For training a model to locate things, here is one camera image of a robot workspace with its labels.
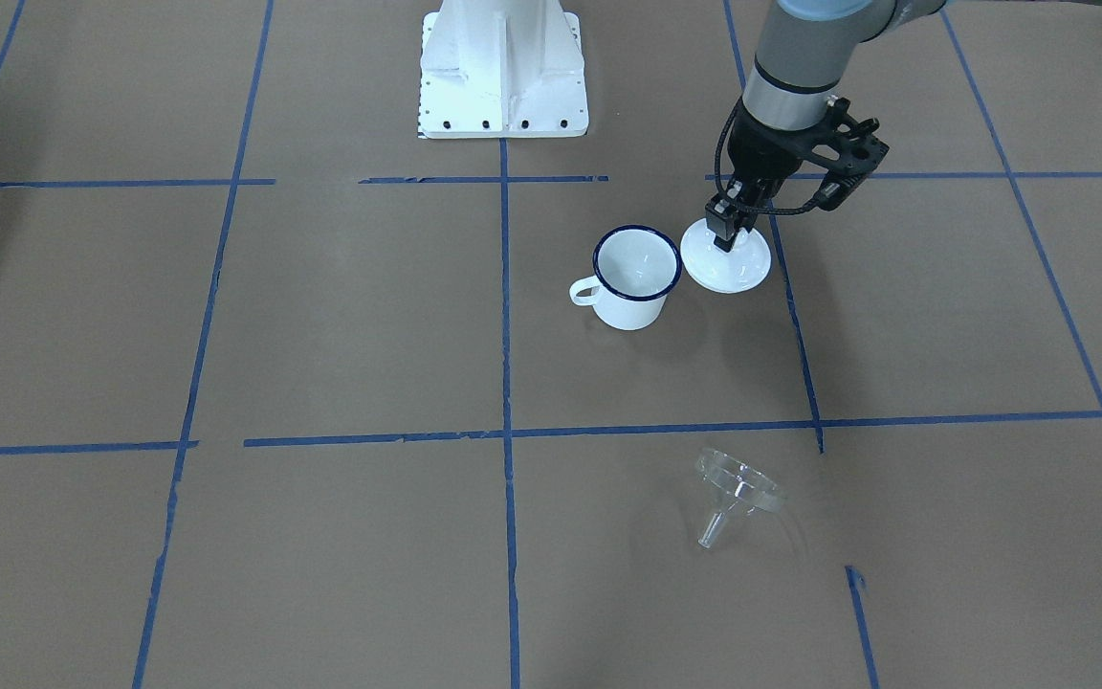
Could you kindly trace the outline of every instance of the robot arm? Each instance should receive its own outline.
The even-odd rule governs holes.
[[[1074,0],[1102,4],[1102,0]],[[721,173],[728,136],[734,176],[705,205],[713,244],[730,251],[741,232],[761,214],[831,211],[883,161],[888,146],[874,136],[878,120],[856,121],[849,100],[831,96],[853,49],[915,18],[943,8],[947,0],[775,0],[757,44],[754,69],[717,142],[714,166]],[[806,204],[773,208],[785,179],[803,162],[827,174]]]

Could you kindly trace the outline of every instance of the white enamel mug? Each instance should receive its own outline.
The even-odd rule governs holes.
[[[594,274],[569,289],[573,304],[593,306],[603,323],[640,330],[655,322],[683,273],[673,240],[641,224],[606,233],[594,249]]]

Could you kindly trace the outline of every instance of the mug handle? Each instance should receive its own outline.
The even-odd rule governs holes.
[[[601,288],[603,288],[603,283],[598,280],[598,276],[592,274],[590,278],[573,282],[572,287],[569,288],[569,297],[572,297],[573,304],[577,306],[593,306],[598,302]],[[586,289],[591,292],[582,295],[581,292],[585,292]]]

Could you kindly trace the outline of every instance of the white bracket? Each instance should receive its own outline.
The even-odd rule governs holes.
[[[590,129],[581,19],[560,0],[445,0],[424,18],[419,133],[581,136]]]

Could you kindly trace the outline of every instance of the white lid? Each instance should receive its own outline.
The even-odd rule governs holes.
[[[746,292],[768,278],[773,254],[759,233],[739,232],[730,252],[717,249],[713,238],[707,222],[700,218],[687,228],[679,245],[687,273],[701,287],[721,293]]]

